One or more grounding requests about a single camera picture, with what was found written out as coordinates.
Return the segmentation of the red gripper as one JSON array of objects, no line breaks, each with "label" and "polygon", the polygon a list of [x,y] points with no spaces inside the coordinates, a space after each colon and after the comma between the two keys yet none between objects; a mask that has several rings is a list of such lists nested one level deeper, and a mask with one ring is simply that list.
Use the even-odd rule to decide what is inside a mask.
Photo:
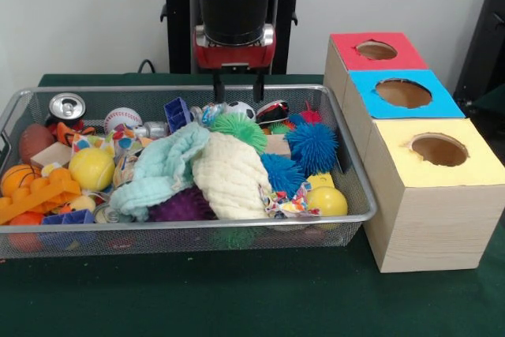
[{"label": "red gripper", "polygon": [[[267,69],[275,54],[276,42],[266,46],[208,46],[196,48],[196,61],[201,69],[221,70],[239,67],[247,69]],[[213,88],[216,103],[223,103],[225,86],[221,81],[219,71],[212,72]],[[264,99],[264,73],[256,75],[253,85],[253,101],[259,103]]]}]

